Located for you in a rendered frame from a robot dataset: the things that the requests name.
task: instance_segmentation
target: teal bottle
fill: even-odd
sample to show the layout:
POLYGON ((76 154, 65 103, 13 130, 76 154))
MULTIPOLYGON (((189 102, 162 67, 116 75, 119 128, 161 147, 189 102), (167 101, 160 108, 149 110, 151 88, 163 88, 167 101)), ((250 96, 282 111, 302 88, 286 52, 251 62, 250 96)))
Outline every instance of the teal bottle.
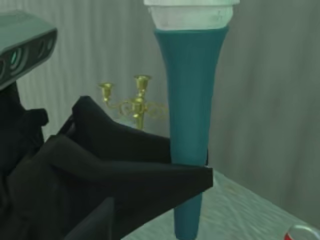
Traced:
MULTIPOLYGON (((215 70, 228 28, 155 30, 167 74, 171 158, 203 166, 207 159, 215 70)), ((174 209, 179 240, 198 234, 202 194, 174 209)))

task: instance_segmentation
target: table surface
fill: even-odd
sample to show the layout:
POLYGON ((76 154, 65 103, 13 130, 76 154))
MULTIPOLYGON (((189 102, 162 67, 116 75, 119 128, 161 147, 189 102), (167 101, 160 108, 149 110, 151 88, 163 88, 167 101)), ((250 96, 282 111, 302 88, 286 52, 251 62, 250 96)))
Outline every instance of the table surface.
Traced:
MULTIPOLYGON (((197 240, 283 240, 293 224, 305 224, 271 202, 214 173, 203 194, 197 240)), ((124 240, 175 240, 173 211, 148 222, 124 240)))

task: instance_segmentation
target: camera housing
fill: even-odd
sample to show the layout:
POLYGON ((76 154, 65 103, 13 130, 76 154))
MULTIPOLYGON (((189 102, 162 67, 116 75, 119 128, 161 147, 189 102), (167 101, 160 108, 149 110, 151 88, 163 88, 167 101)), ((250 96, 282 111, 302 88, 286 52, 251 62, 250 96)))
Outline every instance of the camera housing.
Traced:
POLYGON ((0 13, 0 91, 48 60, 58 30, 32 14, 0 13))

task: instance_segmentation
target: curtain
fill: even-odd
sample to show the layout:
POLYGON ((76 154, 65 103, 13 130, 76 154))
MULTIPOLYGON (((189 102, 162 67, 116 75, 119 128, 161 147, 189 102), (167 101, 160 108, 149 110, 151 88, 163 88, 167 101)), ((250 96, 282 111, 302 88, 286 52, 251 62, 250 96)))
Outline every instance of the curtain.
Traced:
MULTIPOLYGON (((55 134, 82 95, 101 107, 153 77, 147 100, 167 104, 164 64, 142 0, 0 0, 59 31, 51 59, 18 81, 26 108, 46 108, 55 134)), ((230 179, 320 227, 320 1, 242 0, 234 8, 214 87, 210 164, 230 179)), ((146 117, 168 136, 168 120, 146 117)))

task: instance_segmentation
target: bottle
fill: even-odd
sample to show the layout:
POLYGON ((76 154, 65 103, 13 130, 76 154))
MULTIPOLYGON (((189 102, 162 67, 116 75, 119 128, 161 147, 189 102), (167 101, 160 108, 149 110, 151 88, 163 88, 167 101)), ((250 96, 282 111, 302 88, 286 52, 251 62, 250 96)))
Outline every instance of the bottle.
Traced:
POLYGON ((320 230, 308 225, 292 225, 284 240, 320 240, 320 230))

